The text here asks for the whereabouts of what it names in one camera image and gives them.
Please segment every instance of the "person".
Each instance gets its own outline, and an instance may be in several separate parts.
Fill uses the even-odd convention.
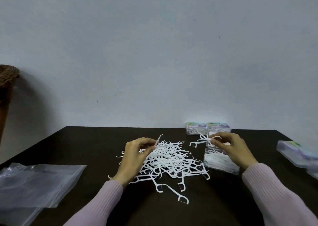
[[[295,193],[286,188],[267,165],[258,163],[239,135],[219,132],[211,143],[224,150],[230,159],[245,172],[244,184],[259,207],[265,226],[314,226],[316,216]],[[156,140],[139,138],[126,143],[124,156],[116,176],[105,182],[97,195],[64,226],[105,226],[110,212],[121,198],[123,189],[140,171],[146,157],[155,149]]]

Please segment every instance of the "pink sleeve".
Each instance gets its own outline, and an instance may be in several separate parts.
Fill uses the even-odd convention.
[[[250,166],[242,179],[264,217],[265,226],[317,226],[303,200],[286,188],[265,164]]]
[[[105,182],[97,195],[64,226],[105,226],[110,212],[121,198],[122,191],[122,185],[118,182]]]

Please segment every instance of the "wall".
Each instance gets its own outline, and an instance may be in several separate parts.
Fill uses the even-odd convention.
[[[276,129],[318,151],[317,0],[0,0],[0,7],[0,63],[21,69],[33,98],[25,108],[16,92],[0,152],[66,125],[187,121]]]

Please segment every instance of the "person's left hand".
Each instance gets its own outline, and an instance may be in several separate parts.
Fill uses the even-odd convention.
[[[118,172],[111,180],[116,180],[125,187],[138,174],[146,157],[156,148],[156,141],[143,137],[127,142]],[[143,153],[139,152],[141,147],[146,147]]]

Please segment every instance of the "dark table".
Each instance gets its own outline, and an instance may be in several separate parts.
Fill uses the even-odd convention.
[[[255,158],[273,169],[282,183],[298,194],[318,215],[318,180],[304,169],[292,165],[276,151],[278,140],[290,140],[278,131],[233,130],[245,140]],[[127,141],[139,137],[171,142],[185,141],[184,147],[194,158],[203,160],[205,145],[190,147],[198,136],[185,134],[185,129],[65,127],[1,165],[11,162],[23,165],[64,164],[87,165],[77,185],[57,208],[46,208],[32,223],[63,225],[87,204],[109,176],[114,176]],[[240,176],[209,169],[210,180],[204,176],[185,178],[186,190],[181,193],[189,205],[177,201],[177,195],[167,188],[158,193],[152,181],[130,184],[109,216],[110,225],[263,225],[263,217]],[[157,183],[167,183],[180,191],[178,179],[167,175]]]

